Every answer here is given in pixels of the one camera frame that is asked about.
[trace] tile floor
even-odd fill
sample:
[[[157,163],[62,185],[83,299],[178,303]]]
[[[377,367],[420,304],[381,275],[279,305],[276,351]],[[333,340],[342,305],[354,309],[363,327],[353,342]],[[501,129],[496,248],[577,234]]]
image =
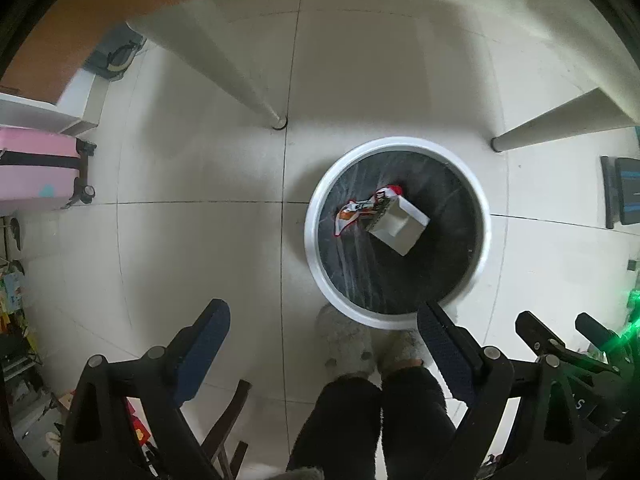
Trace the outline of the tile floor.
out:
[[[637,157],[635,132],[503,154],[487,143],[591,89],[579,70],[503,20],[443,2],[215,1],[289,126],[265,127],[157,46],[110,85],[100,126],[86,134],[98,144],[94,204],[24,218],[28,313],[53,389],[72,388],[92,354],[124,360],[168,343],[223,298],[232,327],[185,417],[202,438],[238,379],[251,381],[232,435],[250,444],[241,477],[281,470],[325,381],[306,202],[347,150],[391,135],[446,146],[484,187],[491,253],[458,305],[481,344],[531,358],[513,330],[525,309],[574,348],[583,310],[619,327],[640,230],[604,229],[598,156]],[[447,407],[459,423],[464,406]]]

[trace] small cardboard box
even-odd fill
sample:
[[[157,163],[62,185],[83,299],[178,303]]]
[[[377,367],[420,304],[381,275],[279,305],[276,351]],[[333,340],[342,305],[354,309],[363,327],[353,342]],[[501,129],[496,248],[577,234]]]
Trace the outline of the small cardboard box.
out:
[[[420,238],[429,217],[402,196],[388,200],[367,231],[405,256]]]

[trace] foot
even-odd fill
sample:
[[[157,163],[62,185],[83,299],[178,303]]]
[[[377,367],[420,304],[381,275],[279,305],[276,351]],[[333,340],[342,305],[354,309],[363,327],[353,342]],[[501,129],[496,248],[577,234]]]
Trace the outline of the foot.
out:
[[[428,366],[433,362],[417,329],[401,330],[392,337],[391,346],[378,359],[378,370],[383,378],[401,368]]]
[[[325,346],[324,367],[335,380],[341,376],[367,379],[376,369],[369,329],[325,305],[316,319],[316,332]]]

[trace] screw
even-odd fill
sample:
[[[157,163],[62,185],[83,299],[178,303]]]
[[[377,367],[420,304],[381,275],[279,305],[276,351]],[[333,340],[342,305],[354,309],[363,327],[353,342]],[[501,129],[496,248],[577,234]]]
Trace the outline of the screw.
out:
[[[495,346],[488,346],[484,349],[484,355],[486,355],[489,359],[495,361],[500,357],[500,351]]]
[[[102,356],[101,355],[93,355],[89,357],[89,360],[86,362],[91,368],[95,368],[102,364]]]
[[[149,357],[149,359],[159,359],[163,355],[164,355],[164,346],[153,346],[146,353],[146,356]]]
[[[545,357],[546,364],[551,366],[552,368],[558,368],[560,365],[560,359],[558,359],[555,355],[548,355]]]

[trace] red and white wrapper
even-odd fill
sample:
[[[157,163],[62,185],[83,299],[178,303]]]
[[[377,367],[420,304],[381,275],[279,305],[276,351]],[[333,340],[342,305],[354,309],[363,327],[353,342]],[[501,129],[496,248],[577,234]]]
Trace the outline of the red and white wrapper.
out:
[[[334,236],[338,237],[345,227],[353,224],[362,215],[375,215],[380,206],[395,196],[402,195],[400,186],[385,186],[377,190],[368,200],[349,200],[349,203],[340,208],[335,216]]]

